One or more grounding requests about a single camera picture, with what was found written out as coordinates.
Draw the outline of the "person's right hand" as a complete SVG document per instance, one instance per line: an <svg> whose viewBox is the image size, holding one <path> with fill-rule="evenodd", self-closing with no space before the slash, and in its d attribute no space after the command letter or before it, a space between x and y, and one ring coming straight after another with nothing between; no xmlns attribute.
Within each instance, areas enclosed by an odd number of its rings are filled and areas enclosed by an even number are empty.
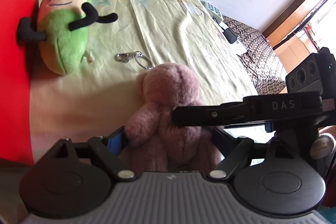
<svg viewBox="0 0 336 224"><path fill-rule="evenodd" d="M331 160L335 152L335 126L327 126L319 131L318 138L310 148L310 156L314 160Z"/></svg>

